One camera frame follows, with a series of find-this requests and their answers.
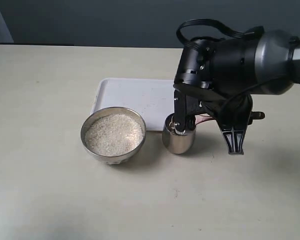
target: bowl rim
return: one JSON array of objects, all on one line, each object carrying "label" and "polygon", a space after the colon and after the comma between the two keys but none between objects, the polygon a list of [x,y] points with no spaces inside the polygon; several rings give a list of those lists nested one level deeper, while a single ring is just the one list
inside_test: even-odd
[{"label": "bowl rim", "polygon": [[[141,142],[138,144],[138,146],[136,146],[134,149],[132,149],[131,151],[129,151],[129,152],[125,153],[125,154],[116,155],[116,156],[104,156],[104,155],[95,153],[94,151],[91,151],[91,150],[88,148],[87,143],[86,143],[86,140],[83,138],[83,137],[86,136],[86,134],[84,134],[84,136],[83,136],[83,128],[84,128],[85,123],[86,123],[90,118],[92,118],[94,115],[97,115],[98,113],[100,113],[100,112],[102,112],[102,111],[104,111],[104,110],[107,110],[107,109],[124,109],[124,110],[128,110],[128,111],[133,112],[134,114],[136,114],[137,117],[139,117],[139,118],[142,120],[142,122],[143,122],[144,133],[143,133]],[[128,107],[124,107],[124,106],[110,106],[110,107],[105,107],[105,108],[99,109],[98,111],[95,111],[94,113],[92,113],[92,114],[91,114],[91,115],[83,122],[82,127],[81,127],[81,131],[80,131],[80,138],[81,138],[81,142],[82,142],[83,146],[85,147],[86,150],[89,151],[89,153],[91,153],[91,154],[93,154],[93,155],[96,155],[96,156],[98,156],[98,157],[103,157],[103,158],[109,158],[109,159],[111,159],[111,158],[119,158],[119,157],[123,157],[123,156],[126,156],[126,155],[132,153],[133,151],[135,151],[136,149],[140,148],[140,147],[144,144],[145,139],[146,139],[146,132],[147,132],[147,128],[146,128],[146,127],[147,127],[147,126],[146,126],[146,122],[145,122],[144,118],[143,118],[139,113],[137,113],[136,111],[134,111],[134,110],[132,110],[132,109],[130,109],[130,108],[128,108]]]}]

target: white tray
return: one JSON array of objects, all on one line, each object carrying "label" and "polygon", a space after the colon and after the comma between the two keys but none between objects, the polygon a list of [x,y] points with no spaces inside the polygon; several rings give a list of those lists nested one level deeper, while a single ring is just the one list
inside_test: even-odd
[{"label": "white tray", "polygon": [[105,78],[100,82],[91,114],[108,107],[125,107],[139,113],[147,131],[162,131],[174,112],[173,80]]}]

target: white table surface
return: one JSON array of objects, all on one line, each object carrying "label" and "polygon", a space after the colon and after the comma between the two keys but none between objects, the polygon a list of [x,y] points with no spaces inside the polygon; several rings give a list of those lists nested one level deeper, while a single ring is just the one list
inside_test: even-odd
[{"label": "white table surface", "polygon": [[173,79],[180,54],[0,45],[0,240],[300,240],[298,85],[253,97],[266,118],[243,156],[228,155],[214,122],[186,155],[159,133],[123,165],[84,150],[100,80]]}]

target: stainless steel bowl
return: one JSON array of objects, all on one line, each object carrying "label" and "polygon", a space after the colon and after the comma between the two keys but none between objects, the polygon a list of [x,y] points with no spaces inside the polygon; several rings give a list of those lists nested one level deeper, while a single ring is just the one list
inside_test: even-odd
[{"label": "stainless steel bowl", "polygon": [[[132,119],[134,119],[141,126],[143,138],[142,138],[142,141],[140,142],[140,144],[135,149],[133,149],[132,151],[130,151],[128,153],[125,153],[125,154],[119,155],[119,156],[102,156],[102,155],[96,154],[95,152],[93,152],[92,150],[90,150],[87,147],[85,136],[86,136],[86,132],[88,131],[88,129],[91,127],[91,125],[95,121],[97,121],[100,118],[109,116],[111,114],[124,114],[124,115],[127,115],[127,116],[131,117]],[[104,108],[99,111],[96,111],[91,116],[89,116],[82,125],[80,135],[81,135],[81,141],[83,143],[84,148],[94,158],[96,158],[97,160],[104,162],[106,164],[120,164],[122,162],[127,161],[129,158],[131,158],[133,155],[135,155],[140,150],[142,145],[145,143],[146,123],[145,123],[144,119],[137,112],[135,112],[129,108],[117,107],[117,106],[108,107],[108,108]]]}]

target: rice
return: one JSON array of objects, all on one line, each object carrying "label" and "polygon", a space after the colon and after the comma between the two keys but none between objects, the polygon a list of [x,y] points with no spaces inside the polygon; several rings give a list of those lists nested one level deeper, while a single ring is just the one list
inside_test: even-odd
[{"label": "rice", "polygon": [[111,114],[95,121],[85,134],[92,152],[114,157],[131,152],[143,139],[139,123],[125,114]]}]

